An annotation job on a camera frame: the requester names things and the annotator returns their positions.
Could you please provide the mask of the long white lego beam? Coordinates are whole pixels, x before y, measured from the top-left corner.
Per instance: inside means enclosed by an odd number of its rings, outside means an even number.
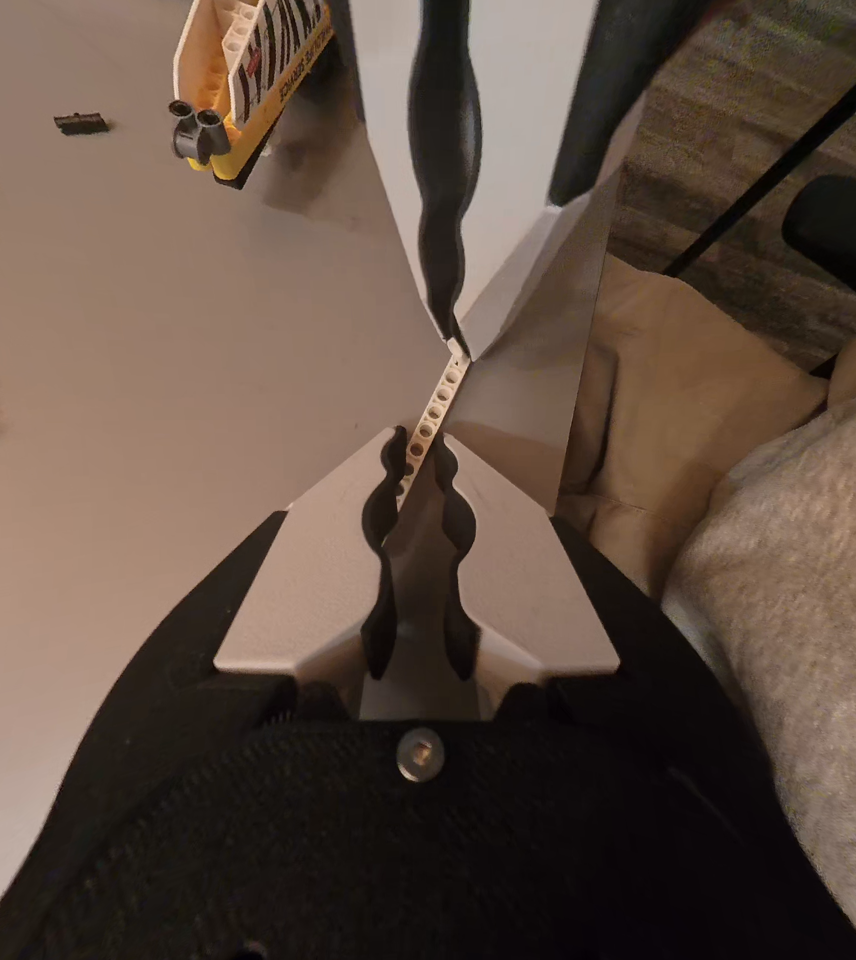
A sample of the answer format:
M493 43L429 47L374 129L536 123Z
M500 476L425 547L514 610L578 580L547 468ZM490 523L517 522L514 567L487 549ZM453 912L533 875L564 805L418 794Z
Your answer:
M456 338L448 339L446 346L450 353L449 360L408 440L404 473L395 491L398 513L408 499L411 487L421 472L434 439L441 431L471 366L469 354Z

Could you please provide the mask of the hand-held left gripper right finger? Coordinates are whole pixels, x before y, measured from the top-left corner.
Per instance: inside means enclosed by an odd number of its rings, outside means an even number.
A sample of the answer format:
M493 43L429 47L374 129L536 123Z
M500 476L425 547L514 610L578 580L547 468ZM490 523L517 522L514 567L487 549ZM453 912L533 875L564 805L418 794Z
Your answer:
M549 513L453 436L434 462L442 530L455 550L445 650L474 685L481 717L518 685L615 674L619 654Z

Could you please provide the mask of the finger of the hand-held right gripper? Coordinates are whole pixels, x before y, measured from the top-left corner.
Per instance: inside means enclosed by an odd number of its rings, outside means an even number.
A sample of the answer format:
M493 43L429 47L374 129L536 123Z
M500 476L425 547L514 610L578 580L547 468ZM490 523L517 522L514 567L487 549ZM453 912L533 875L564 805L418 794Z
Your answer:
M456 304L462 223L477 186L481 108L468 1L355 1L363 122L415 285L439 336L466 343Z
M588 209L619 169L643 94L618 127L599 180L565 206L548 194L601 1L472 5L469 53L481 108L477 186L462 223L466 275L458 320L478 361L502 338Z

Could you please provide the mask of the person's tan trousers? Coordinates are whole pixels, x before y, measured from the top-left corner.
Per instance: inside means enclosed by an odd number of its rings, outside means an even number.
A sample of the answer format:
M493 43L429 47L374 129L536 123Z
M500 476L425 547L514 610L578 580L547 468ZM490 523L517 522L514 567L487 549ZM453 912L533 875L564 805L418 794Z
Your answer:
M651 599L757 448L856 400L856 338L814 376L692 286L608 254L557 512Z

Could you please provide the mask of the lego aircraft model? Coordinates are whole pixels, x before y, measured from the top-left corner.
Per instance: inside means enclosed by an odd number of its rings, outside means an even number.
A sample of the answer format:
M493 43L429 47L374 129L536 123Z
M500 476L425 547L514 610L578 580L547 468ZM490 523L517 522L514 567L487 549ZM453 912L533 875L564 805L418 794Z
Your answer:
M172 64L174 155L242 189L334 36L325 2L194 1Z

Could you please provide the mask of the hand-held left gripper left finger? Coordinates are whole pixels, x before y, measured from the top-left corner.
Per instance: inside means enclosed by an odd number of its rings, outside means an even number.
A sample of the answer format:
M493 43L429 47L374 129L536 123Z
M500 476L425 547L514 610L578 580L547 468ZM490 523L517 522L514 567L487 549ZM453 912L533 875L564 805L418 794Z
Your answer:
M290 504L214 657L220 673L326 684L359 714L397 636L384 544L407 443L404 427L382 430Z

